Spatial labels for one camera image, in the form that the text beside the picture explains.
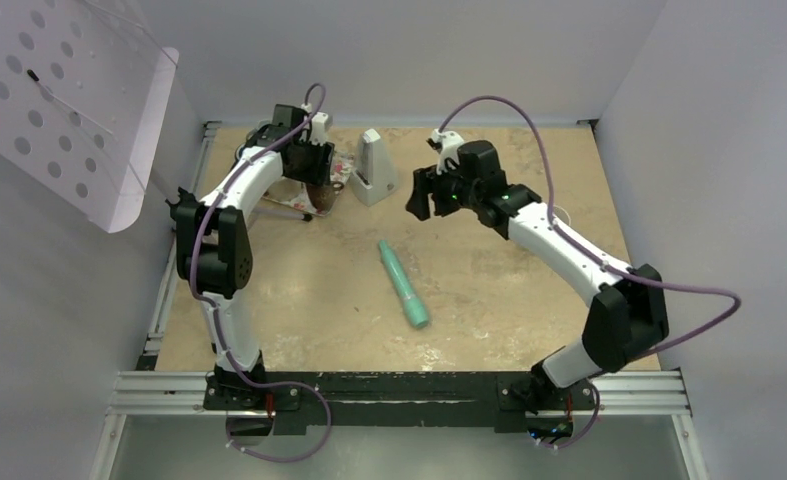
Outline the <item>brown striped mug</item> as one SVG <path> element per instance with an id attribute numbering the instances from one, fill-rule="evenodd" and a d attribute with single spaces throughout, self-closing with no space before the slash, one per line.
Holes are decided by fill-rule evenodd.
<path id="1" fill-rule="evenodd" d="M 306 185 L 306 193 L 312 211 L 320 216 L 325 216 L 333 209 L 335 202 L 344 188 L 342 182 L 332 182 L 327 185 Z"/>

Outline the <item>light green mug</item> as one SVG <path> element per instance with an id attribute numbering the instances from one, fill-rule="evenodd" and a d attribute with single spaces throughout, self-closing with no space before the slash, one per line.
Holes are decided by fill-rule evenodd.
<path id="1" fill-rule="evenodd" d="M 572 217 L 570 216 L 569 212 L 559 205 L 555 205 L 553 208 L 553 214 L 556 219 L 559 219 L 567 226 L 572 225 Z"/>

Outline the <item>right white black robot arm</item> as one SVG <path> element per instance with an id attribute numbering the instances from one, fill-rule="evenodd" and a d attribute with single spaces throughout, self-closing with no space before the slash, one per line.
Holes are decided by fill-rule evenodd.
<path id="1" fill-rule="evenodd" d="M 473 211 L 482 225 L 539 257 L 588 308 L 580 338 L 536 363 L 518 398 L 553 407 L 579 381 L 617 372 L 667 338 L 664 293 L 650 284 L 660 280 L 657 270 L 634 268 L 549 217 L 537 193 L 508 182 L 491 142 L 442 134 L 428 144 L 438 162 L 414 171 L 407 211 L 421 221 Z"/>

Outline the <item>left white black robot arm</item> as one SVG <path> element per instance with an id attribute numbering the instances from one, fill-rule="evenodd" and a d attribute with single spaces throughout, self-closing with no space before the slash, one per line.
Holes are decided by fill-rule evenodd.
<path id="1" fill-rule="evenodd" d="M 261 350 L 242 302 L 254 266 L 247 221 L 280 180 L 329 182 L 331 123 L 328 114 L 308 103 L 276 105 L 270 122 L 247 138 L 214 190 L 197 198 L 181 189 L 170 206 L 178 275 L 199 301 L 215 348 L 213 378 L 244 409 L 258 407 L 267 395 Z"/>

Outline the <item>floral tray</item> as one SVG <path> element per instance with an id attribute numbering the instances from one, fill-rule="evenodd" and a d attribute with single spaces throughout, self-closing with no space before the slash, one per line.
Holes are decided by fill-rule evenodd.
<path id="1" fill-rule="evenodd" d="M 330 183 L 342 182 L 344 184 L 344 188 L 341 194 L 344 192 L 344 189 L 347 186 L 349 178 L 352 174 L 354 158 L 355 157 L 353 154 L 349 154 L 340 150 L 337 150 L 333 155 Z M 269 187 L 269 189 L 264 193 L 263 198 L 269 202 L 280 204 L 306 214 L 320 216 L 312 211 L 312 207 L 306 193 L 306 185 L 307 184 L 299 181 L 282 178 Z"/>

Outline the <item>white wedge-shaped device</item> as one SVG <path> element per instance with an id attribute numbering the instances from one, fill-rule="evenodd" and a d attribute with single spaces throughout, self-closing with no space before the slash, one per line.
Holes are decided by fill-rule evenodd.
<path id="1" fill-rule="evenodd" d="M 378 204 L 398 189 L 397 168 L 376 129 L 368 129 L 358 137 L 357 154 L 348 184 L 358 201 L 366 207 Z"/>

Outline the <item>teal cylindrical tube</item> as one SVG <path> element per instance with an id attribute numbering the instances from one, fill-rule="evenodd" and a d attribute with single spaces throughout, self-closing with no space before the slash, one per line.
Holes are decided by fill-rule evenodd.
<path id="1" fill-rule="evenodd" d="M 414 290 L 398 256 L 385 240 L 378 241 L 378 249 L 406 319 L 414 329 L 425 328 L 430 321 L 429 312 Z"/>

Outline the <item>white perforated panel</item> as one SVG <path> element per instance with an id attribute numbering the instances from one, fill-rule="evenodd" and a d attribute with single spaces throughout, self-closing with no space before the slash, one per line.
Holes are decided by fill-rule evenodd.
<path id="1" fill-rule="evenodd" d="M 0 155 L 102 230 L 127 229 L 178 60 L 133 1 L 0 0 Z"/>

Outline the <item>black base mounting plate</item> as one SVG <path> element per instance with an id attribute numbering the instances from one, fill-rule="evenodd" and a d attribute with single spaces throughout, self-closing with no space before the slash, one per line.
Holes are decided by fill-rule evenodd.
<path id="1" fill-rule="evenodd" d="M 203 407 L 238 419 L 242 435 L 253 419 L 275 435 L 303 435 L 326 424 L 543 431 L 595 405 L 587 380 L 536 398 L 526 371 L 271 371 L 266 379 L 270 387 L 254 388 L 232 374 L 210 373 Z"/>

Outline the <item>aluminium frame rail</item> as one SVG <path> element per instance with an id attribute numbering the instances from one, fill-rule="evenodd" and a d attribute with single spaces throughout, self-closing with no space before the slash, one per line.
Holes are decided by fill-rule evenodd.
<path id="1" fill-rule="evenodd" d="M 672 420 L 687 476 L 707 479 L 705 465 L 682 375 L 678 371 L 628 371 L 606 374 L 593 381 L 600 398 L 599 417 L 663 416 Z M 92 479 L 110 477 L 109 459 L 119 442 L 111 440 L 112 425 L 123 427 L 125 416 L 204 416 L 225 415 L 225 410 L 207 410 L 203 372 L 121 372 L 115 381 L 108 420 L 93 465 Z"/>

